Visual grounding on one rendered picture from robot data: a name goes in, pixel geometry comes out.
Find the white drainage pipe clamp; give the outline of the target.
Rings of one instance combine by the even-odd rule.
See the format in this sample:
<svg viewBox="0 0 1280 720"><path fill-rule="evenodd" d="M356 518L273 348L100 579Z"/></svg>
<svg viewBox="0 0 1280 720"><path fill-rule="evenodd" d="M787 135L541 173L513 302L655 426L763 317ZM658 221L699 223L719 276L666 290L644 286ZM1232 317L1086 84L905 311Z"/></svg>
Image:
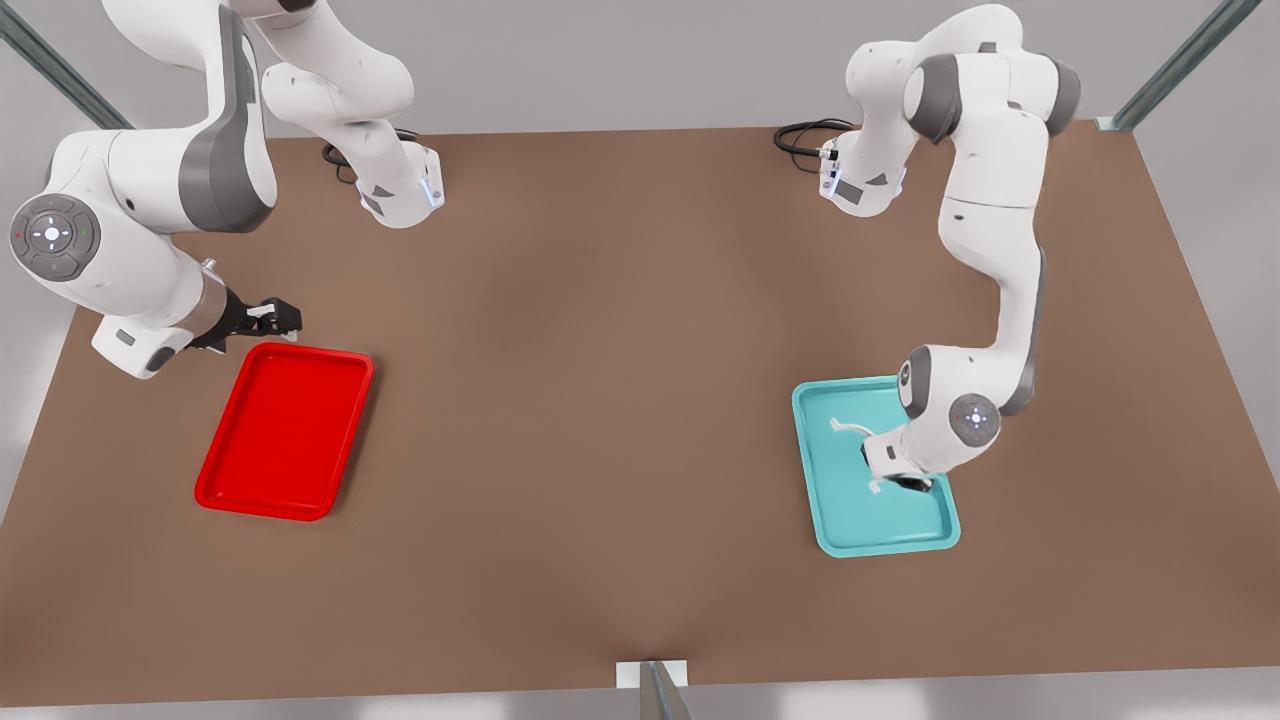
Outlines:
<svg viewBox="0 0 1280 720"><path fill-rule="evenodd" d="M874 434L874 432L870 428L867 428L856 423L842 423L836 418L829 419L829 425L835 432L858 433L861 437L861 439L859 441L859 451L861 452L861 455L865 455L867 438L870 438ZM872 473L870 480L868 482L868 487L873 495L881 493L881 484L882 479L878 478L874 473Z"/></svg>

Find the teal rectangular tray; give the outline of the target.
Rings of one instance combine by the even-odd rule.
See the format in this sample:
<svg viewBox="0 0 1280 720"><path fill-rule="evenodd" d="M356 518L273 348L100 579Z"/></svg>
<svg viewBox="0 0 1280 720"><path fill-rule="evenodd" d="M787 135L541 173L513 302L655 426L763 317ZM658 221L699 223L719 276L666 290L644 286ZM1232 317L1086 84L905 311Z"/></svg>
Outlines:
<svg viewBox="0 0 1280 720"><path fill-rule="evenodd" d="M836 559L915 553L954 547L961 524L948 480L929 493L886 483L868 487L870 473L859 451L861 437L835 432L829 419L882 432L908 416L892 375L806 382L791 396L803 473L818 544Z"/></svg>

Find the red rectangular tray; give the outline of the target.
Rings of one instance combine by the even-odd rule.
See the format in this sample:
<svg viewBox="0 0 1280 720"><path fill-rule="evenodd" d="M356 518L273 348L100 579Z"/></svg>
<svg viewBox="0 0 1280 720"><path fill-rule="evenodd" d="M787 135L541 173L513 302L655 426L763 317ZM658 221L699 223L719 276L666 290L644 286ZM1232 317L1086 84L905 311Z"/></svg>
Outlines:
<svg viewBox="0 0 1280 720"><path fill-rule="evenodd" d="M375 374L366 354L261 343L242 364L195 483L206 509L326 516Z"/></svg>

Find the silver frame post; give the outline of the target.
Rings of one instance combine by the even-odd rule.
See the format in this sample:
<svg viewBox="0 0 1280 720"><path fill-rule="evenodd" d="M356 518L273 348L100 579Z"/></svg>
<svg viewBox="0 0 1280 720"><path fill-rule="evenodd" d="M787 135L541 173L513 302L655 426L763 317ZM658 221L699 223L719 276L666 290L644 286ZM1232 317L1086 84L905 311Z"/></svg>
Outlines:
<svg viewBox="0 0 1280 720"><path fill-rule="evenodd" d="M617 688L639 691L640 720L692 720L681 696L689 685L686 660L617 662L614 676Z"/></svg>
<svg viewBox="0 0 1280 720"><path fill-rule="evenodd" d="M6 0L0 0L0 38L100 129L134 128Z"/></svg>
<svg viewBox="0 0 1280 720"><path fill-rule="evenodd" d="M1263 0L1221 0L1169 59L1111 117L1102 133L1132 133Z"/></svg>

